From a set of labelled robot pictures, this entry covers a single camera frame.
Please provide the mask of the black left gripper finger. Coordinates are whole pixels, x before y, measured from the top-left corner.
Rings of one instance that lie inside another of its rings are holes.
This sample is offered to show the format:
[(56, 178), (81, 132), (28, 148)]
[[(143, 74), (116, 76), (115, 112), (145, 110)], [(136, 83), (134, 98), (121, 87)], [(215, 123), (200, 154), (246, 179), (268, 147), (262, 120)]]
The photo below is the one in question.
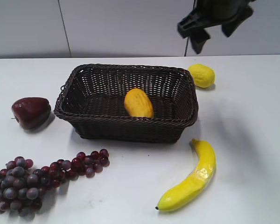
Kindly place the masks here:
[(177, 24), (177, 31), (182, 38), (189, 38), (191, 47), (200, 54), (205, 43), (210, 39), (205, 28), (205, 17), (199, 9), (192, 10)]

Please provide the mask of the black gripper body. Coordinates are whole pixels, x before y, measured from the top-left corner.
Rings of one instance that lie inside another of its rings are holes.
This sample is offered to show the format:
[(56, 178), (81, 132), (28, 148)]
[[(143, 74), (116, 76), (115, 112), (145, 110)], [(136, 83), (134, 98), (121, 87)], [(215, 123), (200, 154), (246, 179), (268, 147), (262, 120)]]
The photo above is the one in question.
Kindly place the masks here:
[(194, 12), (209, 21), (233, 21), (253, 15), (253, 0), (197, 0)]

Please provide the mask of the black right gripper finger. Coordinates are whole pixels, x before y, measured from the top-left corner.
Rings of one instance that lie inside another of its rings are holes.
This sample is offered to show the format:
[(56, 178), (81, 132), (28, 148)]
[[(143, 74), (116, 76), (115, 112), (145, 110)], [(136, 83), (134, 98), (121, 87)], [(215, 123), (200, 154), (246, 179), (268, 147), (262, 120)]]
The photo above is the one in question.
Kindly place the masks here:
[(236, 19), (233, 21), (223, 24), (221, 30), (226, 37), (230, 37), (234, 31), (248, 18), (253, 15), (253, 9), (250, 6), (247, 6), (243, 11), (241, 11)]

